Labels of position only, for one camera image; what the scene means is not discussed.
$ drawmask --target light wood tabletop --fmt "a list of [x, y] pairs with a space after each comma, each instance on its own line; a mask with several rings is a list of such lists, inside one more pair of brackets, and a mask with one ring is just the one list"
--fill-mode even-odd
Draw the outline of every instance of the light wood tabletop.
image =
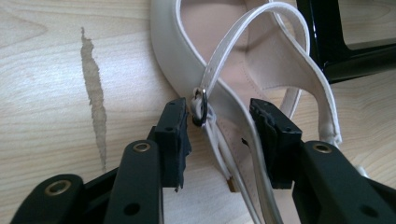
[[[396, 37], [394, 1], [340, 3], [347, 43]], [[0, 2], [0, 223], [53, 175], [87, 182], [104, 173], [104, 161], [106, 171], [117, 167], [124, 148], [145, 139], [177, 98], [155, 61], [149, 7], [149, 0]], [[372, 179], [396, 188], [396, 71], [332, 90], [341, 150]], [[304, 94], [293, 119], [304, 140], [318, 139], [317, 119], [313, 97]], [[164, 190], [165, 222], [251, 222], [203, 132], [189, 123], [185, 186]]]

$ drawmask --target white sandal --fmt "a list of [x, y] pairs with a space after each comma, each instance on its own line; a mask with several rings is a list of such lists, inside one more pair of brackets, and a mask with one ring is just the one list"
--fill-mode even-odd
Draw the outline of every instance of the white sandal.
[[[280, 223], [260, 138], [248, 113], [250, 98], [290, 87], [281, 110], [291, 117], [299, 89], [308, 91], [318, 102], [320, 140], [335, 146], [341, 142], [330, 86], [307, 54], [304, 18], [288, 4], [253, 0], [151, 4], [151, 39], [163, 73], [180, 96], [192, 98], [197, 119], [205, 118], [201, 107], [207, 97], [205, 131], [221, 171], [236, 182], [256, 223]], [[266, 11], [286, 16], [295, 37]]]

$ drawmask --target wood grain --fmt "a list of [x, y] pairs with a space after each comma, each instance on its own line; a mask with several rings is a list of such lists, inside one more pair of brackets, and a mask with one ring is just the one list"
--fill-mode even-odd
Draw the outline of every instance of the wood grain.
[[[387, 20], [396, 21], [394, 15]], [[8, 223], [48, 177], [72, 173], [89, 181], [103, 173], [82, 70], [81, 27], [94, 45], [105, 97], [107, 170], [118, 166], [127, 144], [145, 138], [164, 105], [177, 98], [151, 49], [149, 0], [1, 1], [0, 223]], [[332, 86], [341, 149], [373, 179], [394, 188], [395, 85], [396, 71], [389, 71]], [[316, 120], [316, 103], [305, 94], [294, 119], [304, 140], [317, 138]], [[164, 192], [167, 223], [182, 222], [177, 218], [183, 213], [192, 223], [249, 222], [241, 196], [229, 193], [201, 130], [190, 124], [189, 135], [193, 152], [185, 188]], [[194, 194], [198, 189], [205, 194]]]

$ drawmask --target dark mark on wood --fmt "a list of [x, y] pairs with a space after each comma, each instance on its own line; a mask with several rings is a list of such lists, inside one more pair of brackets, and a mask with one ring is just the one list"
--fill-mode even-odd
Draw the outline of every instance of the dark mark on wood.
[[99, 76], [99, 67], [92, 57], [93, 43], [85, 37], [84, 28], [81, 28], [81, 60], [85, 87], [90, 105], [92, 106], [92, 124], [96, 135], [96, 145], [99, 149], [102, 170], [106, 171], [106, 110], [103, 105], [104, 95]]

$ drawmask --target sandal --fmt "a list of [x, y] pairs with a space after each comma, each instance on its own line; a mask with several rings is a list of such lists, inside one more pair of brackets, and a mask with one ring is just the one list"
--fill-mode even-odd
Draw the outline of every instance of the sandal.
[[[191, 99], [194, 123], [203, 126], [220, 170], [236, 183], [253, 221], [281, 223], [250, 98], [268, 100], [264, 91], [287, 87], [280, 109], [291, 117], [300, 90], [308, 91], [318, 102], [320, 140], [337, 146], [341, 134], [330, 86], [308, 56], [303, 16], [285, 3], [263, 3], [152, 0], [151, 41], [172, 87]], [[294, 36], [279, 14], [289, 19]]]

